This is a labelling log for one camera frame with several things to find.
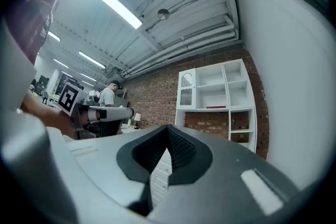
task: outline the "chair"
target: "chair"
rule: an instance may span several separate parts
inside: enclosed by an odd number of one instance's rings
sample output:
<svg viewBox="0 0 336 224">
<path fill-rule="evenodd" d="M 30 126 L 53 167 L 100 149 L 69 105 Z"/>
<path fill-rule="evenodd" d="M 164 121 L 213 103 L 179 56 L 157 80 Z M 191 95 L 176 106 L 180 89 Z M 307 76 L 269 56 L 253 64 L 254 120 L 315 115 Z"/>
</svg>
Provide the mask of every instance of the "chair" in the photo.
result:
<svg viewBox="0 0 336 224">
<path fill-rule="evenodd" d="M 47 91 L 43 91 L 42 97 L 43 97 L 42 103 L 44 103 L 44 100 L 46 100 L 46 104 L 47 104 L 48 98 L 49 98 L 49 94 L 47 93 Z"/>
</svg>

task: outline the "ceiling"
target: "ceiling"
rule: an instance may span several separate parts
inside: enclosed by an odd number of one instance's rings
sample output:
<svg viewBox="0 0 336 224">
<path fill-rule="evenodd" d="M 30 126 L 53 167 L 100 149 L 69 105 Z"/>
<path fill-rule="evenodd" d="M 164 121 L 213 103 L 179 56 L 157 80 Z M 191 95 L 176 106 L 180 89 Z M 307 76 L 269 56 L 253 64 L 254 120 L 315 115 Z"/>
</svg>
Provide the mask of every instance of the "ceiling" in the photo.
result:
<svg viewBox="0 0 336 224">
<path fill-rule="evenodd" d="M 84 73 L 103 87 L 106 81 L 120 80 L 142 60 L 196 34 L 226 25 L 226 0 L 119 0 L 143 22 L 134 29 L 102 0 L 60 0 L 54 12 L 51 32 L 40 51 L 43 58 L 56 58 L 66 64 L 67 73 Z M 159 20 L 157 12 L 171 12 Z M 83 51 L 106 66 L 102 70 L 78 54 Z"/>
</svg>

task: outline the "white shelving unit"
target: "white shelving unit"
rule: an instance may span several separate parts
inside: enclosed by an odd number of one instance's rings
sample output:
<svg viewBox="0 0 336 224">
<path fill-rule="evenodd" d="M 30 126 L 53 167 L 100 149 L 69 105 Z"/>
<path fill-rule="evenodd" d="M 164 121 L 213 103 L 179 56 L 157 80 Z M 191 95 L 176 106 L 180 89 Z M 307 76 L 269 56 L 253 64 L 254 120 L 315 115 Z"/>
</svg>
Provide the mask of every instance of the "white shelving unit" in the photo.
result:
<svg viewBox="0 0 336 224">
<path fill-rule="evenodd" d="M 241 145 L 252 152 L 256 151 L 256 107 L 243 60 L 217 63 L 180 72 L 176 125 L 184 125 L 185 112 L 228 112 L 229 140 L 231 135 L 248 133 L 248 143 L 241 143 Z M 248 129 L 231 130 L 231 118 L 237 112 L 248 113 Z"/>
</svg>

